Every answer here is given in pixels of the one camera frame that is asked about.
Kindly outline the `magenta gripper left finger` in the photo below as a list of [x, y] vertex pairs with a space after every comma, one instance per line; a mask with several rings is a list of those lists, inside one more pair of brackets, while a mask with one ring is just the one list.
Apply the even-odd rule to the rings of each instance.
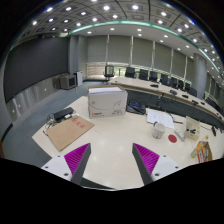
[[65, 161], [72, 173], [71, 182], [79, 185], [91, 154], [91, 144], [87, 143], [64, 156]]

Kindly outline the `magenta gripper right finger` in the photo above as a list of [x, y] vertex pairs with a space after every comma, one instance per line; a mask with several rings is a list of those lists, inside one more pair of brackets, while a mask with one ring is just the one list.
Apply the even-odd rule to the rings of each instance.
[[132, 154], [135, 158], [143, 183], [145, 185], [152, 183], [153, 179], [151, 175], [159, 160], [159, 155], [137, 143], [134, 143], [132, 146]]

